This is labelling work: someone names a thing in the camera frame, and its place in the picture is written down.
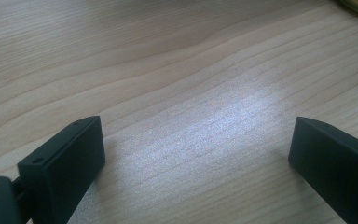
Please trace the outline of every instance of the wooden table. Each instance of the wooden table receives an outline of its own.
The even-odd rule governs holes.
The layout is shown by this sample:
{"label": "wooden table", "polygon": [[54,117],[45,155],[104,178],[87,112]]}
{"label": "wooden table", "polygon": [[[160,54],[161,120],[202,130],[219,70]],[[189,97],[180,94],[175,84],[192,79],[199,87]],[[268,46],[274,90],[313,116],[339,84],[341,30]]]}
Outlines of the wooden table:
{"label": "wooden table", "polygon": [[344,223],[290,168],[297,116],[358,137],[358,15],[329,0],[0,0],[0,175],[100,115],[69,223]]}

